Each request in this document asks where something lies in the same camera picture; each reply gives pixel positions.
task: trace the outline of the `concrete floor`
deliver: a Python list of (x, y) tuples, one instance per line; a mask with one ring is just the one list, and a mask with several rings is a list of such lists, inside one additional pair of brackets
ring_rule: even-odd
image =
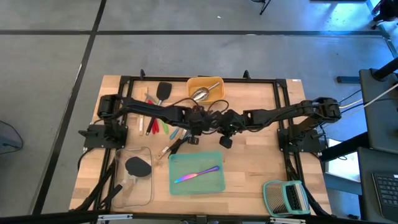
[[(91, 30), (99, 0), (3, 0), (0, 29)], [(108, 0), (100, 30), (369, 30), (366, 3), (272, 1), (263, 16), (249, 0)], [(72, 89), (87, 35), (0, 35), (0, 119), (21, 133), (25, 147), (0, 156), (0, 216), (29, 212)], [(337, 84), (392, 60), (380, 36), (104, 35), (97, 36), (68, 127), (44, 212), (68, 209), (103, 75), (219, 75), (299, 78), (306, 97), (338, 100), (360, 89)], [(348, 139), (366, 130), (363, 112), (326, 128)], [(358, 200), (328, 191), (333, 213), (359, 215)]]

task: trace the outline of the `rainbow knife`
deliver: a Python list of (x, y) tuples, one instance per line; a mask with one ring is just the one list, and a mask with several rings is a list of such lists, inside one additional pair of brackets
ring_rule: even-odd
[(175, 180), (174, 183), (176, 184), (176, 183), (179, 183), (179, 182), (183, 182), (183, 181), (192, 179), (192, 178), (197, 177), (197, 176), (202, 175), (202, 174), (207, 174), (209, 172), (218, 171), (219, 169), (220, 169), (219, 166), (215, 166), (215, 167), (212, 167), (210, 169), (207, 169), (207, 170), (199, 172), (199, 173), (187, 174), (187, 175), (184, 175), (184, 176), (178, 178), (177, 180)]

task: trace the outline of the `wooden table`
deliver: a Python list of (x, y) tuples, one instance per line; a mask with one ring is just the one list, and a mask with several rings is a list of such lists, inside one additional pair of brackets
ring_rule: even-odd
[[(93, 121), (97, 120), (96, 110), (101, 96), (118, 92), (120, 76), (105, 75), (99, 90), (98, 100), (94, 110)], [(155, 96), (159, 82), (135, 81), (132, 97), (141, 99), (141, 89), (148, 87), (150, 95)], [(171, 82), (170, 98), (162, 105), (169, 105), (187, 97), (185, 82)], [(298, 103), (305, 99), (300, 80), (287, 80), (290, 103)], [(272, 85), (263, 83), (225, 83), (225, 100), (229, 108), (242, 113), (243, 110), (276, 108)], [(192, 106), (185, 102), (181, 105)], [(222, 109), (220, 103), (214, 109)], [(304, 118), (295, 118), (298, 123)], [(150, 119), (144, 120), (144, 130)], [(156, 155), (167, 144), (166, 135), (160, 126), (160, 133), (140, 136), (138, 132), (138, 115), (129, 114), (127, 117), (129, 133), (126, 147), (149, 147), (152, 155)], [(262, 196), (262, 186), (270, 180), (286, 180), (283, 155), (279, 151), (276, 129), (278, 123), (272, 123), (258, 133), (243, 132), (232, 137), (233, 146), (225, 149), (218, 144), (220, 134), (200, 136), (197, 146), (184, 144), (178, 153), (221, 151), (226, 189), (218, 194), (203, 194), (189, 196), (173, 196), (169, 192), (169, 167), (167, 156), (160, 161), (154, 159), (154, 195), (151, 203), (142, 207), (112, 208), (114, 212), (136, 213), (171, 213), (171, 214), (208, 214), (208, 215), (269, 215)], [(104, 156), (104, 149), (94, 149), (82, 160), (73, 191), (70, 208), (79, 206), (97, 184)], [(331, 212), (328, 195), (323, 180), (320, 163), (309, 153), (301, 153), (302, 168), (305, 183), (315, 200), (327, 212)]]

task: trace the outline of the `black spatula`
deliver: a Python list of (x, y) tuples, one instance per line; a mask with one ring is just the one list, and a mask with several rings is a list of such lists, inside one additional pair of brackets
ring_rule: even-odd
[[(126, 163), (124, 164), (129, 175), (134, 175), (136, 177), (146, 177), (152, 172), (152, 167), (145, 161), (143, 161), (139, 157), (132, 157), (129, 158)], [(123, 179), (123, 181), (118, 184), (112, 191), (109, 193), (108, 196), (101, 202), (99, 205), (100, 208), (103, 208), (106, 203), (111, 202), (112, 198), (114, 198), (119, 191), (122, 190), (123, 184), (126, 183), (127, 180)]]
[[(160, 105), (164, 100), (167, 100), (170, 96), (170, 92), (172, 91), (172, 84), (166, 82), (160, 82), (157, 86), (156, 97), (159, 99), (158, 105)], [(152, 125), (154, 125), (155, 118), (150, 120), (150, 123), (147, 128), (146, 135), (149, 135), (150, 130), (152, 129)]]

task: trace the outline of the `keyboard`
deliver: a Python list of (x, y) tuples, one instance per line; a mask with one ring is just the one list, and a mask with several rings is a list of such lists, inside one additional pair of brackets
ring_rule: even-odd
[(373, 173), (381, 215), (398, 222), (398, 173)]

